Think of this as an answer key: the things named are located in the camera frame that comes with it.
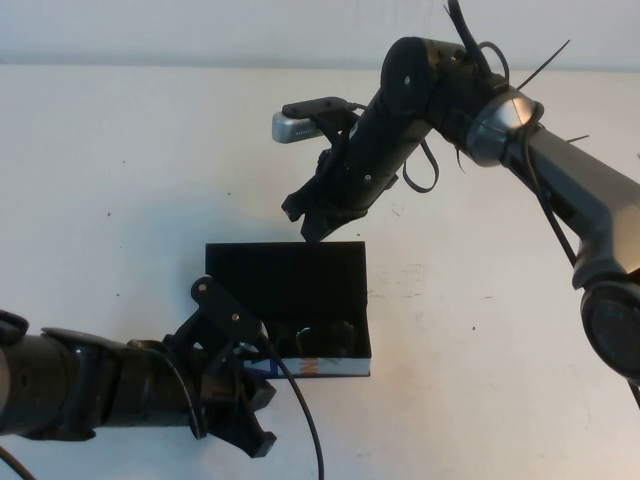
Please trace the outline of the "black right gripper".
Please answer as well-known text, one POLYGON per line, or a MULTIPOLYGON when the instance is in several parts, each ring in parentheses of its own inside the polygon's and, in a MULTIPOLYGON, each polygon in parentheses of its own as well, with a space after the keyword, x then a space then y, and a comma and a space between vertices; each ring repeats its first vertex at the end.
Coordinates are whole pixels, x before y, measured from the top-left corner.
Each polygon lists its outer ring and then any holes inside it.
POLYGON ((424 137, 423 124, 354 125, 319 171, 285 198, 281 209, 290 222, 304 215, 303 239, 321 242, 344 225, 338 217, 359 216, 371 207, 424 137))

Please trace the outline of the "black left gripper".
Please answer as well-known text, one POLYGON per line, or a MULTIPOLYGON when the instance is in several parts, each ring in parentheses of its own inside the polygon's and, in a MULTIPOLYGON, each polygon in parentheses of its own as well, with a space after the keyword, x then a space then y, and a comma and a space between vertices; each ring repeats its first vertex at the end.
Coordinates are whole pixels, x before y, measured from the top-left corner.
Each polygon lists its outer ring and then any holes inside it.
POLYGON ((276 389, 264 377, 243 372, 234 352, 224 358, 220 368, 207 368, 200 389, 201 413, 207 434, 233 445, 250 458, 265 457, 276 436, 265 431, 249 406, 266 408, 276 389))

